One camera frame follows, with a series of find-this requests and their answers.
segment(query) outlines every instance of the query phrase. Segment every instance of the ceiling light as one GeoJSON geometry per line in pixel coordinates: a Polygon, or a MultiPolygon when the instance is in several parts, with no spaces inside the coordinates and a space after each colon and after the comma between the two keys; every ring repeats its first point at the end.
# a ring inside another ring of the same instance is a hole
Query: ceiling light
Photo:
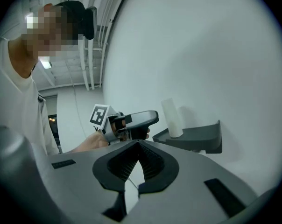
{"type": "Polygon", "coordinates": [[[40,62],[45,69],[50,69],[52,67],[51,62],[49,62],[48,57],[40,57],[40,62]]]}

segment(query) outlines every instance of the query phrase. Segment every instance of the ceiling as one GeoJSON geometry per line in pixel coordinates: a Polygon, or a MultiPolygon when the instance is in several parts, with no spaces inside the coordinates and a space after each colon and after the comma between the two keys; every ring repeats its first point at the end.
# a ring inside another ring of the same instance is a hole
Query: ceiling
{"type": "MultiPolygon", "coordinates": [[[[47,3],[57,4],[66,0],[16,0],[7,11],[5,17],[0,24],[0,36],[7,39],[17,38],[22,31],[22,25],[25,21],[25,16],[31,12],[37,11],[47,3]]],[[[97,3],[98,18],[97,26],[98,32],[93,40],[93,79],[94,84],[99,84],[100,68],[102,60],[102,51],[96,50],[103,48],[104,38],[107,31],[107,26],[110,19],[113,19],[114,10],[118,8],[121,0],[78,0],[88,6],[93,6],[97,3]]],[[[84,40],[85,46],[88,46],[87,40],[84,40]]],[[[50,57],[52,67],[44,69],[40,62],[36,65],[32,72],[32,78],[36,83],[39,91],[52,89],[56,87],[71,85],[71,78],[74,84],[86,84],[90,86],[91,79],[88,68],[88,50],[84,49],[84,60],[86,64],[87,80],[84,80],[82,72],[82,61],[79,55],[78,46],[70,47],[67,51],[57,54],[56,57],[50,57]]]]}

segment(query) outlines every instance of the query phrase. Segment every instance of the gray plastic surface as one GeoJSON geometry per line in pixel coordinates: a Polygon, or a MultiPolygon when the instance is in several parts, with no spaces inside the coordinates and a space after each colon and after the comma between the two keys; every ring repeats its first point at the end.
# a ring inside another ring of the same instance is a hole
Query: gray plastic surface
{"type": "Polygon", "coordinates": [[[165,129],[153,136],[153,140],[189,151],[222,152],[220,120],[214,125],[183,129],[183,135],[177,138],[170,137],[168,129],[165,129]]]}
{"type": "MultiPolygon", "coordinates": [[[[94,177],[92,167],[99,157],[131,141],[82,153],[53,156],[46,156],[43,149],[37,146],[33,149],[23,149],[23,143],[16,146],[13,139],[10,141],[14,149],[8,150],[15,154],[18,162],[8,163],[3,168],[9,170],[13,165],[14,172],[22,173],[22,180],[26,182],[30,182],[31,179],[35,182],[40,180],[37,186],[41,187],[42,184],[45,186],[50,199],[61,211],[61,215],[67,216],[71,223],[116,223],[102,213],[114,205],[118,193],[104,189],[94,177]],[[38,169],[24,167],[22,160],[26,159],[36,163],[38,169]],[[54,162],[70,159],[76,163],[58,169],[54,169],[51,165],[54,162]]],[[[246,183],[208,157],[160,143],[146,142],[172,155],[179,163],[179,173],[164,191],[140,195],[138,203],[121,223],[215,224],[223,222],[228,217],[204,184],[204,181],[213,178],[218,178],[246,206],[257,198],[246,183]]],[[[7,172],[7,175],[9,178],[14,174],[7,172]]],[[[11,178],[9,180],[9,185],[16,187],[14,182],[17,180],[11,178]]],[[[32,193],[39,190],[36,186],[30,188],[32,193]]],[[[52,215],[51,210],[44,208],[48,210],[49,215],[52,215]]]]}

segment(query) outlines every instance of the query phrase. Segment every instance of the black slot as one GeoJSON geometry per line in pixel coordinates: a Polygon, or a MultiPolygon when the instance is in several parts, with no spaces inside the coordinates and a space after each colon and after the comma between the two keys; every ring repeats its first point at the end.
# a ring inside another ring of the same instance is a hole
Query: black slot
{"type": "Polygon", "coordinates": [[[243,211],[246,207],[241,201],[217,178],[204,182],[229,218],[243,211]]]}
{"type": "Polygon", "coordinates": [[[57,169],[57,168],[63,168],[65,166],[69,166],[69,165],[72,165],[72,164],[75,164],[76,162],[73,161],[73,159],[69,159],[69,160],[65,160],[65,161],[62,161],[62,162],[54,162],[52,163],[52,166],[54,169],[57,169]]]}

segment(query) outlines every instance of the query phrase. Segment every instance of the wall-mounted holder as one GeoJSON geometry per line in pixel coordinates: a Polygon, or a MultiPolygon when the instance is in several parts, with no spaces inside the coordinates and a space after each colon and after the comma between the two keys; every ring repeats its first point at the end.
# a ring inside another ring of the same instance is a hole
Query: wall-mounted holder
{"type": "Polygon", "coordinates": [[[183,135],[177,138],[171,138],[168,129],[165,129],[153,136],[153,140],[189,151],[205,150],[207,154],[222,153],[220,120],[214,125],[183,129],[183,135]]]}

